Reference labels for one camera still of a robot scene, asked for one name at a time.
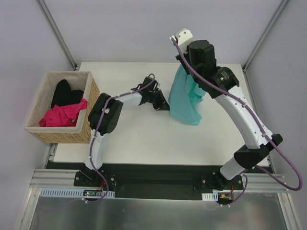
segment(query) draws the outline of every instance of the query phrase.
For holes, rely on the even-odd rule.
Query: white tabletop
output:
[[[239,64],[229,67],[240,81],[250,103],[246,82]],[[165,98],[179,63],[83,62],[80,71],[91,71],[100,93],[118,95],[142,83],[154,73]],[[206,94],[197,110],[202,116],[198,126],[184,124],[155,111],[151,104],[124,109],[118,125],[110,134],[105,163],[224,165],[242,145],[243,138],[225,110]],[[88,144],[58,144],[55,162],[84,162]],[[268,166],[264,159],[259,165]]]

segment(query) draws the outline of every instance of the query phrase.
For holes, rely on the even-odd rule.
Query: white wall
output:
[[[24,129],[49,70],[70,70],[36,1],[0,6],[0,229],[11,230],[47,145]]]
[[[182,27],[243,64],[281,0],[46,0],[76,62],[176,62]]]
[[[281,149],[307,180],[307,1],[292,0],[273,28],[266,43],[248,69],[259,115],[269,128],[280,133]],[[276,154],[273,165],[278,173],[293,170]],[[306,186],[292,198],[303,229],[307,229]]]

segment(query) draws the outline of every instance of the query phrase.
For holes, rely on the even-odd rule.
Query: red cloth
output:
[[[70,104],[61,107],[55,105],[46,112],[44,118],[39,121],[39,125],[41,127],[76,126],[80,110],[86,108],[87,100],[84,98],[81,99],[79,104]]]

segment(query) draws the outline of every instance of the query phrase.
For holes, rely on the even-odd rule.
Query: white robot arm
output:
[[[257,116],[254,118],[247,110],[246,106],[249,108],[251,106],[246,100],[234,73],[227,67],[219,67],[216,65],[213,45],[209,44],[207,40],[195,40],[191,32],[186,28],[171,36],[170,39],[172,42],[177,43],[176,46],[181,50],[185,59],[183,60],[178,55],[176,56],[177,60],[181,62],[186,72],[193,77],[199,87],[205,90],[226,110],[244,139],[245,145],[235,152],[234,156],[216,174],[206,179],[206,184],[211,188],[223,190],[235,176],[246,169],[254,167],[267,157],[270,151],[273,150],[273,146],[259,129],[259,124],[255,120],[255,118],[258,120],[259,118]],[[213,86],[201,81],[199,76],[195,76],[195,73],[190,71],[191,68]],[[103,164],[103,152],[106,147],[106,139],[108,138],[108,134],[116,127],[122,108],[150,102],[153,103],[156,110],[169,110],[169,106],[161,90],[157,89],[157,82],[154,79],[146,77],[143,84],[140,84],[138,87],[148,85],[151,81],[153,83],[150,83],[149,87],[140,91],[140,93],[129,94],[120,97],[118,100],[112,99],[105,111],[101,125],[97,129],[97,134],[94,136],[102,109],[107,98],[110,97],[105,93],[99,96],[89,115],[92,139],[95,137],[91,156],[95,168],[99,169]],[[231,94],[239,98],[241,103],[231,97]],[[260,120],[259,123],[264,129],[265,134],[276,145],[282,142],[283,139],[279,134],[273,134]],[[90,162],[90,158],[85,161],[85,165],[89,169],[94,169],[92,163]]]
[[[186,72],[193,77],[199,87],[208,92],[226,110],[244,139],[245,145],[234,153],[234,157],[211,180],[206,180],[206,183],[209,182],[212,188],[221,190],[228,183],[227,181],[232,180],[244,170],[254,167],[273,149],[272,144],[260,131],[256,120],[259,121],[265,134],[276,145],[280,144],[283,139],[279,134],[274,135],[268,130],[257,117],[246,100],[234,73],[229,68],[216,65],[213,45],[207,40],[195,40],[192,33],[186,28],[171,36],[170,40],[172,43],[176,42],[177,49],[182,52],[183,57],[178,55],[176,56],[177,60],[181,62]],[[203,80],[213,86],[201,80],[200,76],[196,76],[191,69],[195,70]],[[239,98],[243,103],[239,103],[229,94],[222,93],[221,89]]]
[[[129,108],[132,106],[138,106],[141,103],[142,100],[142,95],[139,93],[134,93],[134,94],[129,94],[123,97],[120,97],[117,99],[118,101],[122,102],[122,108]],[[91,142],[94,138],[94,133],[95,129],[91,130]],[[106,142],[108,139],[109,134],[105,133],[103,135],[100,134],[99,131],[97,131],[97,137],[95,138],[95,141],[93,143],[93,148],[92,148],[92,161],[94,163],[95,168],[99,169],[102,164],[103,164],[103,152],[105,151],[106,148]],[[90,158],[88,157],[85,160],[85,166],[88,167],[89,169],[94,169],[91,162]]]

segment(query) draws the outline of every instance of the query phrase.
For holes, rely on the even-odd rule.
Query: white cable clip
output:
[[[261,136],[263,136],[263,137],[268,136],[268,133],[265,132],[265,133],[263,133]]]

